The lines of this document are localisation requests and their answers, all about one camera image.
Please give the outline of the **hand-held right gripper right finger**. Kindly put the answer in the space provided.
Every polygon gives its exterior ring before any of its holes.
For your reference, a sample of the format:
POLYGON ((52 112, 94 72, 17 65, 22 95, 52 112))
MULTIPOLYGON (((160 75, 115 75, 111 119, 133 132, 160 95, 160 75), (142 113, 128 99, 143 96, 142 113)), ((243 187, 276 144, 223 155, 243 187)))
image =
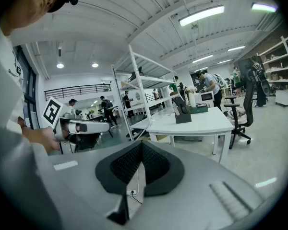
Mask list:
POLYGON ((219 163, 161 144, 183 163, 182 181, 170 193, 146 197, 144 230, 243 230, 251 227, 263 198, 249 183, 219 163))

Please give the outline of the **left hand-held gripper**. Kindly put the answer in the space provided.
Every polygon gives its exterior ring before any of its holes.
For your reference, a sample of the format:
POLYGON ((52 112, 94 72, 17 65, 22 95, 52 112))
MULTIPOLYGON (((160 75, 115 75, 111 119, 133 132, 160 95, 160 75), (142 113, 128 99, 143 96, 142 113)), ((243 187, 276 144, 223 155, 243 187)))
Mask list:
POLYGON ((78 111, 50 97, 43 112, 43 119, 52 128, 54 138, 59 142, 64 154, 76 152, 76 142, 70 141, 73 135, 89 135, 107 132, 110 124, 107 122, 82 121, 78 111))

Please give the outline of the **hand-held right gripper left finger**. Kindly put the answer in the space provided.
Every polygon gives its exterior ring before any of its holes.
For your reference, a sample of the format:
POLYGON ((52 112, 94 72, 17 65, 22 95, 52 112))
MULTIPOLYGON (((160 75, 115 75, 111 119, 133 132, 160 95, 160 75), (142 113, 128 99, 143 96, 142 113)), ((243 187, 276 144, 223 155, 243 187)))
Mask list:
POLYGON ((130 213, 128 185, 142 160, 142 143, 129 142, 106 149, 51 156, 63 183, 62 205, 68 226, 82 230, 141 230, 142 206, 130 213))

